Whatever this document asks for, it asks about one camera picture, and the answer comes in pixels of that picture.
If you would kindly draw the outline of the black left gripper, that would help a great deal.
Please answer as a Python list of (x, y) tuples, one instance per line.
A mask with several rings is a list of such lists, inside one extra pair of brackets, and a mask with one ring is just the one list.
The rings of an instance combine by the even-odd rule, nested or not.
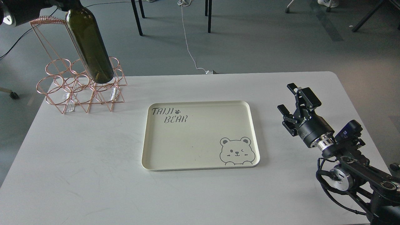
[(67, 12), (82, 7), (82, 4), (79, 0), (1, 0), (2, 23), (20, 26), (39, 18), (42, 9), (52, 6)]

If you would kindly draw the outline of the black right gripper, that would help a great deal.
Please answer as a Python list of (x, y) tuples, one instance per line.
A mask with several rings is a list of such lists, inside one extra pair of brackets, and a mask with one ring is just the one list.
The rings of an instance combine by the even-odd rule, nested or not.
[(282, 114), (284, 120), (282, 124), (289, 134), (293, 137), (299, 136), (308, 148), (316, 147), (316, 140), (323, 135), (332, 137), (333, 128), (327, 124), (323, 117), (314, 112), (317, 107), (322, 105), (314, 92), (308, 87), (297, 87), (294, 83), (288, 84), (287, 88), (295, 95), (295, 118), (284, 104), (278, 105), (277, 109)]

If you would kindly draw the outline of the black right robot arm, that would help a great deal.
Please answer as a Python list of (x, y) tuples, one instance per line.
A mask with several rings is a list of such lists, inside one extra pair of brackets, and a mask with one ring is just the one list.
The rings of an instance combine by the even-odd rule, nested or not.
[[(334, 136), (332, 127), (315, 112), (321, 101), (313, 91), (294, 83), (287, 88), (295, 96), (296, 110), (291, 114), (283, 104), (277, 107), (283, 115), (282, 125), (308, 148), (321, 150), (316, 178), (325, 194), (338, 206), (366, 216), (372, 225), (398, 225), (399, 178), (374, 168), (361, 153), (359, 149), (365, 145), (360, 138), (361, 124), (351, 120)], [(363, 211), (343, 206), (331, 193), (349, 196)]]

